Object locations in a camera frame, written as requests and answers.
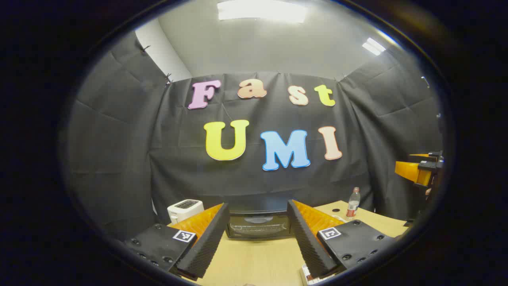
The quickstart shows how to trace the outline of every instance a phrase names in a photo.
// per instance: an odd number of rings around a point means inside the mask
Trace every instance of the bottle label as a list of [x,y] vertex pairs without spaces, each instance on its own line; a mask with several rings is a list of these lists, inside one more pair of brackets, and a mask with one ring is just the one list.
[[355,216],[357,208],[358,208],[358,205],[349,205],[347,207],[346,216],[349,216],[349,217]]

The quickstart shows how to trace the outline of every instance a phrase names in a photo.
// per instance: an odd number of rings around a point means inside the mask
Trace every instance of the plastic bottle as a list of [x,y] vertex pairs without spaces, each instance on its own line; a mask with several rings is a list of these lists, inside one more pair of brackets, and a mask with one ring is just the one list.
[[356,210],[358,209],[359,204],[360,204],[360,188],[355,187],[353,189],[353,193],[350,196],[346,216],[354,217],[356,215]]

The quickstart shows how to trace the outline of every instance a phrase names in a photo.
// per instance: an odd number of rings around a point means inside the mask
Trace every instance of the blue letter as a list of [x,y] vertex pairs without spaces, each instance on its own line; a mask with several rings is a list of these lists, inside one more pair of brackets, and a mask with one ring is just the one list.
[[306,131],[294,130],[291,132],[288,144],[286,145],[276,131],[261,133],[261,138],[265,141],[266,145],[266,163],[263,165],[263,170],[273,171],[279,169],[279,164],[275,162],[275,155],[277,155],[284,168],[288,167],[289,160],[293,154],[293,162],[291,162],[293,168],[309,166],[310,161],[307,159],[307,151],[305,149],[306,137]]

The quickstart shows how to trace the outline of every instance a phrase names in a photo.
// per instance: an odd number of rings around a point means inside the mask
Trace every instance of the black curtain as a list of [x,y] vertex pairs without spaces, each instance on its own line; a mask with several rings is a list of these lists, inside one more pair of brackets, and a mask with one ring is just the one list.
[[[414,212],[410,182],[394,173],[395,161],[442,147],[437,127],[438,91],[424,68],[405,52],[388,49],[340,82],[277,72],[217,74],[166,86],[162,72],[141,53],[134,33],[97,63],[73,104],[68,159],[71,192],[106,231],[124,239],[158,219],[185,198],[205,207],[229,202],[233,211],[284,209],[297,199],[317,206],[347,201],[359,186],[360,207],[407,219]],[[263,98],[240,99],[239,83],[263,81]],[[189,110],[192,84],[218,79],[221,87],[203,109]],[[325,84],[335,106],[323,105],[313,89]],[[287,88],[306,90],[309,103],[293,105]],[[222,121],[223,148],[234,145],[232,120],[250,122],[244,154],[216,161],[205,151],[203,126]],[[334,126],[343,157],[328,161],[318,128]],[[287,142],[293,130],[307,131],[310,166],[264,171],[264,131]]]
[[166,80],[139,46],[132,32],[97,62],[67,130],[71,193],[121,240],[155,222],[146,154]]

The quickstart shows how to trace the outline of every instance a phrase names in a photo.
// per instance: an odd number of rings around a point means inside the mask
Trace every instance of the table surface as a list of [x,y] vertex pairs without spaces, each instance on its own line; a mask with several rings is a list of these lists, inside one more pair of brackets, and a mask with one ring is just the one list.
[[[315,207],[331,216],[347,220],[347,203],[343,201]],[[396,237],[407,227],[403,220],[393,219],[359,208],[359,219],[378,231]],[[304,265],[300,248],[294,237],[267,241],[238,241],[226,232],[219,242],[205,276],[195,282],[203,286],[303,286],[300,268]]]

